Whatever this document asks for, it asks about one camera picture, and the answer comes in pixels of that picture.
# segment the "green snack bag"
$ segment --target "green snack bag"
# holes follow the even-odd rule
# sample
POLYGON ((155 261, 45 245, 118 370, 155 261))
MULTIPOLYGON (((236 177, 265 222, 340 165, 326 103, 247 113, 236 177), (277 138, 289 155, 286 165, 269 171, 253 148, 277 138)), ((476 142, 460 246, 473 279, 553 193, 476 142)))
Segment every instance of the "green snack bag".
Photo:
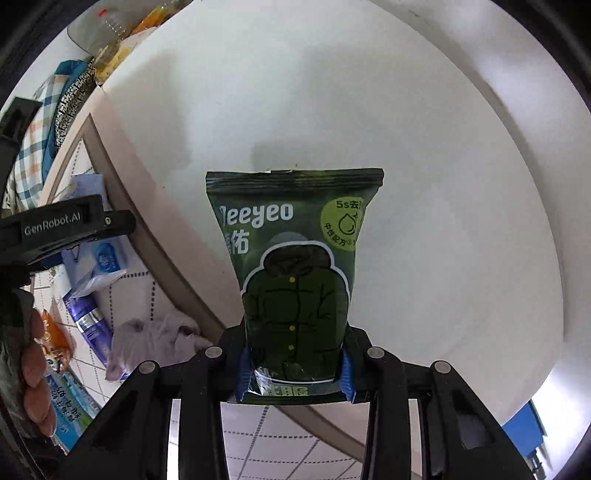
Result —
POLYGON ((208 172, 207 195, 241 287, 251 391, 340 391, 355 248, 381 168, 208 172))

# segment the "gray cloth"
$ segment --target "gray cloth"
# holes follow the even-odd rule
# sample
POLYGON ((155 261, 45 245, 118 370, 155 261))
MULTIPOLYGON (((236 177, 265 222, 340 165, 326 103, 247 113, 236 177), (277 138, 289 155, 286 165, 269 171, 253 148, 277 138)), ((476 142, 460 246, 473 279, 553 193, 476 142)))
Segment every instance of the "gray cloth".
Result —
POLYGON ((119 380, 147 360, 161 367, 188 362, 198 351, 212 345, 200 334, 199 325, 177 310, 164 320, 130 320, 113 333, 106 379, 119 380))

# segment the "plastic packaging bag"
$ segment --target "plastic packaging bag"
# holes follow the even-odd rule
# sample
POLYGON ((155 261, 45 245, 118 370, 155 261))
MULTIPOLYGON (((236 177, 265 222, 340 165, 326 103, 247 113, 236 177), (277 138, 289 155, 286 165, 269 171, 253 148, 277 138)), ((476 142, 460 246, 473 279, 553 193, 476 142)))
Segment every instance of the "plastic packaging bag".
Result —
POLYGON ((56 410, 56 439, 69 452, 82 436, 92 418, 70 392, 63 379, 52 369, 47 370, 47 384, 51 392, 51 403, 56 410))
POLYGON ((379 168, 207 174, 242 289, 251 392, 340 391, 355 248, 383 178, 379 168))
MULTIPOLYGON (((83 174, 72 177, 60 200, 100 194, 103 207, 109 209, 102 175, 83 174)), ((61 258, 66 267, 73 299, 108 287, 127 273, 126 261, 118 238, 108 238, 80 244, 64 250, 61 258)))
POLYGON ((91 419, 95 419, 100 412, 100 407, 98 403, 95 402, 95 399, 86 391, 84 385, 80 383, 80 380, 78 380, 70 369, 64 372, 62 379, 84 411, 91 419))
POLYGON ((70 345, 51 315, 47 313, 47 310, 43 310, 41 320, 43 320, 43 326, 45 327, 43 337, 41 337, 43 353, 51 369, 61 375, 70 365, 72 358, 70 345))

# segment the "white wall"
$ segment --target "white wall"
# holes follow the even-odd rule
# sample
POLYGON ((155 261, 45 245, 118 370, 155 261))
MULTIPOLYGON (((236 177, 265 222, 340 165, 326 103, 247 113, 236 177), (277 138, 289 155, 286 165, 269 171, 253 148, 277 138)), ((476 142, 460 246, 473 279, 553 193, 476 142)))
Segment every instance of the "white wall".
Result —
POLYGON ((60 62, 64 60, 80 60, 87 56, 86 52, 70 40, 66 30, 62 31, 47 46, 47 48, 41 52, 25 75, 19 80, 8 98, 8 101, 2 107, 2 112, 4 112, 12 102, 12 99, 16 96, 31 98, 43 81, 55 72, 60 62))
POLYGON ((564 345, 534 396, 553 478, 591 422, 591 115, 550 54, 489 0, 373 0, 435 44, 476 85, 518 146, 561 264, 564 345))

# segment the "clothing pile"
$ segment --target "clothing pile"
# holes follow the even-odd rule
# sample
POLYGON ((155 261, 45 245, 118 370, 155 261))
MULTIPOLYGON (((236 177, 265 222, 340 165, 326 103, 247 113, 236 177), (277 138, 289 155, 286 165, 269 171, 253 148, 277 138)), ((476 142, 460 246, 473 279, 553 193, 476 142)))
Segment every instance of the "clothing pile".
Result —
POLYGON ((199 325, 178 310, 161 322, 130 320, 113 332, 106 379, 119 380, 147 360, 161 367, 188 362, 197 352, 213 345, 200 334, 199 325))
POLYGON ((3 216, 38 206, 43 185, 74 118, 92 93, 95 70, 89 61, 60 63, 33 96, 42 103, 29 125, 8 177, 3 216))

